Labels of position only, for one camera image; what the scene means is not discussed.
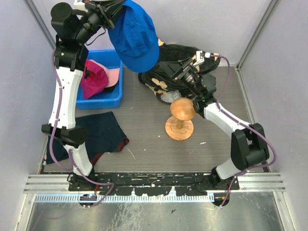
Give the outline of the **navy blue cloth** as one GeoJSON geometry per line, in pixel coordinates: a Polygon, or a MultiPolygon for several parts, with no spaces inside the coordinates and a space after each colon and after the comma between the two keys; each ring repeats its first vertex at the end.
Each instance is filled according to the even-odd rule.
{"type": "Polygon", "coordinates": [[[85,145],[92,165],[104,153],[120,152],[129,143],[113,112],[77,117],[76,125],[88,130],[85,145]]]}

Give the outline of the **wooden hat stand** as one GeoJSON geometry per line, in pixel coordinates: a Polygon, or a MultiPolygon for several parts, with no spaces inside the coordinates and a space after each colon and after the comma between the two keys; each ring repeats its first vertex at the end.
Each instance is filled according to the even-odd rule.
{"type": "Polygon", "coordinates": [[[184,141],[192,136],[194,125],[192,119],[196,116],[193,102],[188,98],[178,98],[170,105],[172,116],[165,123],[167,135],[176,141],[184,141]]]}

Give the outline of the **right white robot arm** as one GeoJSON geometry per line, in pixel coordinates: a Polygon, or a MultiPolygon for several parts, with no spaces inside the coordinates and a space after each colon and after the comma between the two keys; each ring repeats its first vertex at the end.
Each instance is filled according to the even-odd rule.
{"type": "Polygon", "coordinates": [[[216,78],[211,74],[200,75],[195,70],[199,62],[188,58],[179,62],[160,62],[159,66],[175,83],[183,84],[194,96],[193,99],[178,98],[171,103],[172,116],[166,121],[167,135],[177,141],[191,137],[196,115],[211,121],[231,139],[231,156],[213,168],[210,182],[221,190],[228,179],[268,160],[268,145],[264,141],[264,129],[258,124],[249,124],[229,113],[214,97],[216,78]]]}

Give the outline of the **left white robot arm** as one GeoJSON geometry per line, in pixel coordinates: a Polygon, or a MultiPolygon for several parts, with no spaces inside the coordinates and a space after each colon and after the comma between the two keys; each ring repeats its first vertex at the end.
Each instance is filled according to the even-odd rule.
{"type": "Polygon", "coordinates": [[[49,151],[55,164],[53,141],[67,150],[74,179],[86,191],[96,186],[93,164],[86,150],[87,129],[76,126],[75,111],[79,84],[88,56],[86,43],[99,29],[113,29],[124,10],[122,0],[86,0],[86,10],[72,9],[65,2],[51,9],[51,26],[56,31],[56,48],[51,63],[56,76],[53,109],[41,131],[50,137],[49,151]]]}

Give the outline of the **blue cap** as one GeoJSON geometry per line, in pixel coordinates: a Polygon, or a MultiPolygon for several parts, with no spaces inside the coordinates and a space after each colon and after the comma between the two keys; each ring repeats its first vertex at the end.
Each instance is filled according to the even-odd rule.
{"type": "Polygon", "coordinates": [[[137,3],[127,0],[123,12],[108,30],[109,39],[123,64],[137,73],[152,69],[159,58],[158,37],[148,13],[137,3]]]}

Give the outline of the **blue plastic bin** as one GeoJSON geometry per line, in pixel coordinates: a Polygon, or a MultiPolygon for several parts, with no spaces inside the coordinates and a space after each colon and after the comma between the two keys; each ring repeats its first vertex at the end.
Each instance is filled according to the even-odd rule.
{"type": "Polygon", "coordinates": [[[115,50],[89,51],[88,59],[93,59],[109,69],[119,68],[119,80],[112,92],[102,92],[88,100],[83,97],[82,89],[78,89],[76,108],[80,110],[118,108],[123,96],[123,63],[115,50]]]}

